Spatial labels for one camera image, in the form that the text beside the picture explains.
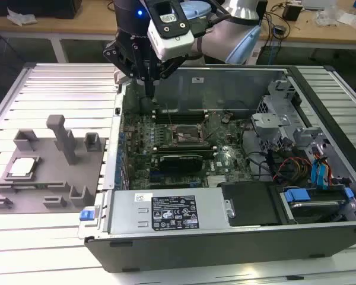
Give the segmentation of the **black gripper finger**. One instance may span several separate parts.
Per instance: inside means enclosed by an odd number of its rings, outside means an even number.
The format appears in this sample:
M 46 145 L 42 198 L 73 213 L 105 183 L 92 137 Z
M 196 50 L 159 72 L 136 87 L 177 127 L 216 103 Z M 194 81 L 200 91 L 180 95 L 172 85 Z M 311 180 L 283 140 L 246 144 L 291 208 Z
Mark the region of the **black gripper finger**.
M 154 97 L 154 83 L 160 79 L 168 78 L 184 61 L 184 56 L 179 56 L 164 62 L 159 60 L 156 56 L 150 59 L 150 97 Z
M 112 41 L 103 55 L 127 77 L 143 83 L 145 96 L 150 96 L 150 77 L 139 43 L 131 41 L 123 45 L 119 41 Z

